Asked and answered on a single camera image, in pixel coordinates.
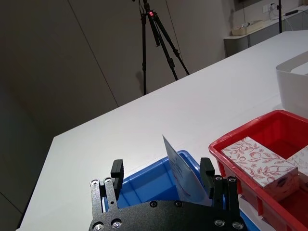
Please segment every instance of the wall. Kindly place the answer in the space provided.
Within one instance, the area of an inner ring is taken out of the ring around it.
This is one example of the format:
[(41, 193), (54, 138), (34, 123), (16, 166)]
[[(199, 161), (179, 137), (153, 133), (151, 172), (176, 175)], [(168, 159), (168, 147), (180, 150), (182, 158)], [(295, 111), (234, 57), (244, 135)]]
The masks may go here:
[(50, 140), (0, 81), (0, 229), (15, 230), (32, 194)]
[(233, 0), (167, 0), (180, 50), (188, 69), (198, 71), (225, 58), (223, 38), (235, 22)]
[[(143, 95), (142, 33), (138, 1), (70, 0), (80, 25), (97, 57), (111, 91), (119, 105)], [(157, 11), (174, 45), (178, 47), (165, 0), (149, 0)], [(166, 43), (179, 78), (185, 75), (179, 61)], [(149, 21), (146, 23), (147, 91), (152, 92), (174, 77), (162, 47), (156, 47)]]
[[(250, 22), (253, 20), (269, 20), (269, 12), (263, 13), (262, 7), (263, 5), (276, 3), (278, 4), (278, 0), (262, 0), (253, 5), (247, 6), (244, 8), (245, 21)], [(288, 12), (291, 9), (294, 9), (303, 4), (302, 0), (282, 0), (282, 12)]]
[(68, 1), (5, 1), (0, 70), (50, 137), (117, 107)]

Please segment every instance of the blue plastic bin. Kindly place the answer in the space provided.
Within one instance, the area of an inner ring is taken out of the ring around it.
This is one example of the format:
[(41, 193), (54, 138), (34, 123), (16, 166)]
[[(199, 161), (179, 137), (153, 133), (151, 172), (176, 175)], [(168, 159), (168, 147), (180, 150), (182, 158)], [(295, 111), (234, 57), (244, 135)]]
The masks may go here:
[[(187, 151), (178, 151), (180, 156), (200, 178), (200, 166)], [(178, 200), (179, 195), (174, 182), (172, 170), (168, 157), (165, 157), (154, 164), (136, 172), (123, 181), (117, 205), (125, 208), (152, 200)], [(252, 221), (241, 211), (249, 231), (259, 231)]]

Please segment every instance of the black tripod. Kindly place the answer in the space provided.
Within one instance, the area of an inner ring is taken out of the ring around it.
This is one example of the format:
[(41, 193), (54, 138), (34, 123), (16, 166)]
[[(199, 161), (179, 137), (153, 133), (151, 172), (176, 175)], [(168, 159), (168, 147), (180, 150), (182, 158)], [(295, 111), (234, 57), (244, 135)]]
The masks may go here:
[(174, 47), (168, 33), (166, 32), (162, 22), (160, 21), (157, 13), (154, 10), (150, 9), (150, 5), (147, 2), (147, 0), (143, 0), (144, 3), (144, 9), (141, 7), (140, 5), (140, 0), (139, 0), (139, 7), (140, 7), (140, 15), (141, 15), (141, 23), (142, 23), (142, 70), (143, 70), (143, 94), (146, 94), (146, 42), (145, 42), (145, 24), (146, 24), (146, 16), (148, 16), (149, 18), (149, 22), (151, 25), (151, 29), (154, 35), (154, 39), (156, 42), (156, 45), (159, 46), (160, 44), (162, 45), (163, 51), (165, 53), (167, 62), (171, 68), (171, 71), (173, 73), (173, 76), (175, 78), (175, 80), (178, 80), (177, 77), (177, 73), (174, 70), (174, 62), (173, 59), (169, 56), (169, 53), (167, 51), (167, 48), (165, 46), (163, 37), (160, 33), (160, 31), (162, 32), (162, 34), (165, 36), (167, 42), (169, 43), (170, 47), (172, 48), (175, 56), (177, 56), (177, 58), (179, 59), (180, 63), (182, 64), (186, 74), (189, 75), (189, 72), (187, 70), (187, 68), (184, 65), (183, 60), (180, 57), (180, 53), (179, 51)]
[(277, 5), (277, 9), (278, 9), (278, 13), (279, 13), (279, 33), (282, 33), (282, 19), (281, 19), (281, 0), (278, 1), (278, 5)]

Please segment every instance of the red bin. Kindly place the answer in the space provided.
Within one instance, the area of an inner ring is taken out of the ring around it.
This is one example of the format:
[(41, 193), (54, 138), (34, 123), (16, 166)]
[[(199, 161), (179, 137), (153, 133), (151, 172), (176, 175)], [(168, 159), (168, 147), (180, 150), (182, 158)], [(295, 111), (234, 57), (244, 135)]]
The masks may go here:
[(277, 231), (308, 231), (307, 192), (300, 189), (277, 202), (221, 151), (247, 136), (287, 159), (308, 145), (308, 120), (276, 110), (227, 133), (209, 146), (221, 175), (235, 176), (238, 192)]

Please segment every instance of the floral pattern box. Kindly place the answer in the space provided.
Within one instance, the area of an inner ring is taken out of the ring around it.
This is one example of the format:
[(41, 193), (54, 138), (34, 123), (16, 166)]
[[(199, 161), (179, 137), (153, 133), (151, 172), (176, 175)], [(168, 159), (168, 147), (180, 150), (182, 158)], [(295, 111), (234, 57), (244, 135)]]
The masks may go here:
[(222, 152), (277, 201), (299, 189), (298, 168), (250, 137)]
[(295, 153), (287, 161), (298, 167), (299, 185), (308, 192), (308, 146)]

